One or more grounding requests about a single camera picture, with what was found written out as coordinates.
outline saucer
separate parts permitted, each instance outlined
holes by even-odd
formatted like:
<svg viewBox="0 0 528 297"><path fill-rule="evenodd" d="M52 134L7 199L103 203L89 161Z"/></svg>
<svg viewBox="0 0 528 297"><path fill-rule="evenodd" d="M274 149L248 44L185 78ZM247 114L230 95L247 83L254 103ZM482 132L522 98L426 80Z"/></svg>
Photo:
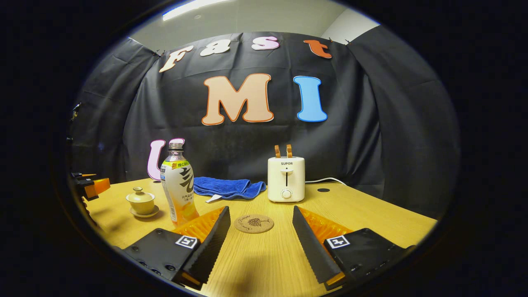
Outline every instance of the saucer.
<svg viewBox="0 0 528 297"><path fill-rule="evenodd" d="M140 218L149 218L149 217L157 214L158 211L159 211L159 207L157 205L154 205L154 210L151 213L146 214L146 215L140 215L132 207L130 208L130 213L133 214L134 216L140 217Z"/></svg>

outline folded towel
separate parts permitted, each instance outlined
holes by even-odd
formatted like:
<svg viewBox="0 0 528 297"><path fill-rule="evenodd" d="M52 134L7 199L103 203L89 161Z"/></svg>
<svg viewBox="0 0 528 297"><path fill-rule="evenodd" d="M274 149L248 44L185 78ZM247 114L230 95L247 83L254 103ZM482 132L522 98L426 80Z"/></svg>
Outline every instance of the folded towel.
<svg viewBox="0 0 528 297"><path fill-rule="evenodd" d="M251 183L250 180L219 180L214 178L194 178L194 192L198 195L220 195L223 199L244 198L251 200L266 189L263 181Z"/></svg>

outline power cord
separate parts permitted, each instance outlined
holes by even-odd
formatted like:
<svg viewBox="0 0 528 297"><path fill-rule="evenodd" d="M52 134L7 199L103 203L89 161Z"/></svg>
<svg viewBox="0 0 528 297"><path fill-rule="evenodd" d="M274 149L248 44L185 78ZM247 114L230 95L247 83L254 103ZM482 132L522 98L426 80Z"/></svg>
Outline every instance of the power cord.
<svg viewBox="0 0 528 297"><path fill-rule="evenodd" d="M305 181L304 183L312 183L312 182L319 182L319 181L324 181L324 180L335 180L335 181L338 181L344 185L346 185L344 182L338 180L338 179L334 179L334 178L323 178L323 179L320 179L320 180L312 180L312 181Z"/></svg>

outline peach letter m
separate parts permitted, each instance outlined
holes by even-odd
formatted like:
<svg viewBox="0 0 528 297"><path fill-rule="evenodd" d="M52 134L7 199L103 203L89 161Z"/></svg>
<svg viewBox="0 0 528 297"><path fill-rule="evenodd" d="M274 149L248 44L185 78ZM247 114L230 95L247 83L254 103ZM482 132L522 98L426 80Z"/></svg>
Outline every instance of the peach letter m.
<svg viewBox="0 0 528 297"><path fill-rule="evenodd" d="M248 75L237 91L225 76L206 79L203 84L209 88L207 100L207 115L202 118L202 124L218 125L224 122L220 114L220 104L224 107L229 119L238 119L242 107L247 103L247 111L242 115L246 122L269 122L273 113L268 106L268 82L271 76L265 73Z"/></svg>

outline toaster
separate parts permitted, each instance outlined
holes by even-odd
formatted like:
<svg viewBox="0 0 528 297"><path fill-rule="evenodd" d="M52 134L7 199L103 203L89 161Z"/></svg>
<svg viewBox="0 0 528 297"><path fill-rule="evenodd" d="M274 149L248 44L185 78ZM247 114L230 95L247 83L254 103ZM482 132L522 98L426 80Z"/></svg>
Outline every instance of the toaster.
<svg viewBox="0 0 528 297"><path fill-rule="evenodd" d="M298 202L304 199L304 158L268 159L268 199L273 202Z"/></svg>

